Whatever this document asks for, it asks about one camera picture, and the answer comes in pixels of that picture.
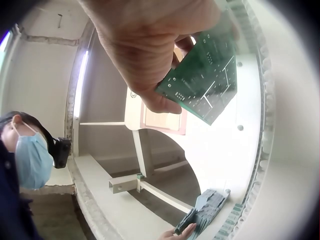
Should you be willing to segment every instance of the white metal bar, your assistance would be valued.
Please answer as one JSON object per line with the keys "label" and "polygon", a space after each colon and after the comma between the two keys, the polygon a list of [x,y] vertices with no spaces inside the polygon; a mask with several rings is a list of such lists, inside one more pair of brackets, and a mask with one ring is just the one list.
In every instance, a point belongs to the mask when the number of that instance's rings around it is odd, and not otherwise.
{"label": "white metal bar", "polygon": [[169,171],[169,170],[173,170],[175,168],[182,167],[182,166],[185,166],[185,165],[188,165],[188,164],[189,164],[188,161],[185,160],[185,161],[182,161],[182,162],[179,162],[179,163],[175,163],[175,164],[172,164],[172,165],[169,165],[169,166],[166,166],[166,167],[157,168],[157,169],[155,169],[155,175],[159,174],[159,173],[163,173],[163,172]]}
{"label": "white metal bar", "polygon": [[148,192],[152,193],[153,195],[157,196],[161,200],[165,201],[166,203],[170,204],[171,206],[174,206],[175,208],[178,208],[179,210],[189,213],[190,210],[193,208],[192,206],[170,196],[169,194],[166,194],[165,192],[157,189],[156,187],[152,186],[151,184],[140,181],[140,187],[141,189],[145,189]]}
{"label": "white metal bar", "polygon": [[109,188],[112,193],[120,193],[137,188],[137,175],[129,175],[109,180]]}
{"label": "white metal bar", "polygon": [[141,174],[150,177],[154,172],[148,129],[132,131]]}
{"label": "white metal bar", "polygon": [[80,125],[89,125],[89,126],[123,126],[124,122],[80,123]]}

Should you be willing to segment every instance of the concrete wall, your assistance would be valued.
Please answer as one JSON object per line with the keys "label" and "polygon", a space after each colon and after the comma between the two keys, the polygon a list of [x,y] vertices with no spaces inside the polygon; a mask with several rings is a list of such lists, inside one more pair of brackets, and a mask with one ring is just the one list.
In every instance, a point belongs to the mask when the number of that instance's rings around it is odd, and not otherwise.
{"label": "concrete wall", "polygon": [[[23,36],[79,39],[88,16],[73,0],[48,1],[19,23],[23,34],[10,59],[1,96],[1,113],[24,111],[36,117],[53,137],[64,136],[66,98],[78,46],[29,42]],[[69,185],[68,169],[53,169],[48,185]]]}
{"label": "concrete wall", "polygon": [[[127,85],[93,38],[84,80],[80,122],[123,122]],[[161,132],[149,130],[154,164],[184,159],[179,145]],[[138,169],[132,131],[126,126],[80,126],[79,154],[91,154],[108,173]]]}

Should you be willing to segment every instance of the person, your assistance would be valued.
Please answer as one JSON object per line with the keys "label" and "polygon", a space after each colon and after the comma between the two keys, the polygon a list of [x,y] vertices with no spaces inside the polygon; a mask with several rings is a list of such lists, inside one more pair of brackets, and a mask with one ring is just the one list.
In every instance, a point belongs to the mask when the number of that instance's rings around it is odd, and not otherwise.
{"label": "person", "polygon": [[54,141],[33,116],[12,111],[0,117],[0,239],[42,239],[31,218],[31,200],[20,187],[38,189],[49,180]]}

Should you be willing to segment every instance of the face mask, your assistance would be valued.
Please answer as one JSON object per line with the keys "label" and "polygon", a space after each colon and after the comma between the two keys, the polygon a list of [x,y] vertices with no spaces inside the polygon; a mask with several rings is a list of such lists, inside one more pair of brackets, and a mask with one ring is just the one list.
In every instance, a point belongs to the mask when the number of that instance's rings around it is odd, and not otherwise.
{"label": "face mask", "polygon": [[12,123],[19,135],[15,151],[19,184],[23,188],[38,189],[50,178],[53,157],[47,150],[44,137],[26,123],[23,124],[34,131],[35,135],[21,136]]}

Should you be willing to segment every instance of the fingers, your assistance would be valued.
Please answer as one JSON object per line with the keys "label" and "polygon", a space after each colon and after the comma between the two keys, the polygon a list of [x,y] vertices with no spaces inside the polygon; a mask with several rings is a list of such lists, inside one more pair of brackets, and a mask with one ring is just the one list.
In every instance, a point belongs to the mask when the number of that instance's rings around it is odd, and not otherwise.
{"label": "fingers", "polygon": [[173,113],[180,114],[182,112],[181,106],[153,90],[140,94],[143,102],[149,110],[155,113]]}
{"label": "fingers", "polygon": [[187,36],[175,42],[176,46],[180,48],[182,55],[185,56],[193,48],[193,42],[190,36]]}
{"label": "fingers", "polygon": [[172,57],[172,63],[171,63],[171,68],[175,69],[179,65],[179,59],[176,55],[175,52],[173,52],[173,57]]}
{"label": "fingers", "polygon": [[197,224],[196,223],[191,223],[187,228],[181,233],[181,235],[176,236],[174,240],[186,240],[188,239],[191,234],[194,232],[196,229]]}

